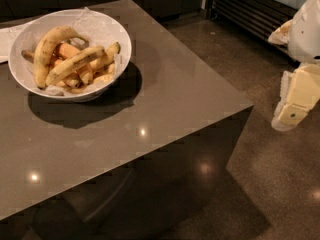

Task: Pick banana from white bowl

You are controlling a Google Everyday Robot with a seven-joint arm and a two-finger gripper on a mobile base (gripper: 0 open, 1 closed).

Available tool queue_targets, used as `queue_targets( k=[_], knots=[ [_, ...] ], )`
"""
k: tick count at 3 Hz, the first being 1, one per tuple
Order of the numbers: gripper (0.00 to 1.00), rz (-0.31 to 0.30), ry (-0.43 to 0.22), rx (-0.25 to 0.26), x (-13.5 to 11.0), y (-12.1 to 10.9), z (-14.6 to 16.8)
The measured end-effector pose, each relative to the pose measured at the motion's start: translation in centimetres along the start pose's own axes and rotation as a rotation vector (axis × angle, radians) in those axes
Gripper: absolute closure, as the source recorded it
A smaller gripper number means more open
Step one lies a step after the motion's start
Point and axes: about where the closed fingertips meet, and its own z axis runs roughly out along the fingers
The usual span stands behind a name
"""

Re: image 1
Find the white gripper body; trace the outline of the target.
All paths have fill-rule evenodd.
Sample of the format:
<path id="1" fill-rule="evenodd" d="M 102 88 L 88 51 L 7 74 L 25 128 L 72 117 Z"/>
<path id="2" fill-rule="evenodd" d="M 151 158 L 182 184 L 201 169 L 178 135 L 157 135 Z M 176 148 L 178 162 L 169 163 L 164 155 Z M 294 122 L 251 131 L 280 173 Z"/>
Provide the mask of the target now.
<path id="1" fill-rule="evenodd" d="M 320 0 L 306 0 L 294 15 L 288 52 L 299 62 L 320 63 Z"/>

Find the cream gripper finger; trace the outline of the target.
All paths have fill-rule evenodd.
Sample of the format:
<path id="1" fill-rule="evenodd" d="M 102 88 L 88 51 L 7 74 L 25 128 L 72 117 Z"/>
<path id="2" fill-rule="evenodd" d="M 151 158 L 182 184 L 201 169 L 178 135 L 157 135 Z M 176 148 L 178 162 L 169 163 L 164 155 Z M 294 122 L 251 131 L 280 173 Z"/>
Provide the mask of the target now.
<path id="1" fill-rule="evenodd" d="M 320 66 L 302 63 L 281 78 L 280 101 L 271 122 L 273 129 L 288 131 L 298 126 L 320 100 Z"/>
<path id="2" fill-rule="evenodd" d="M 291 20 L 283 23 L 270 34 L 268 37 L 268 42 L 275 45 L 287 45 L 289 40 L 290 26 Z"/>

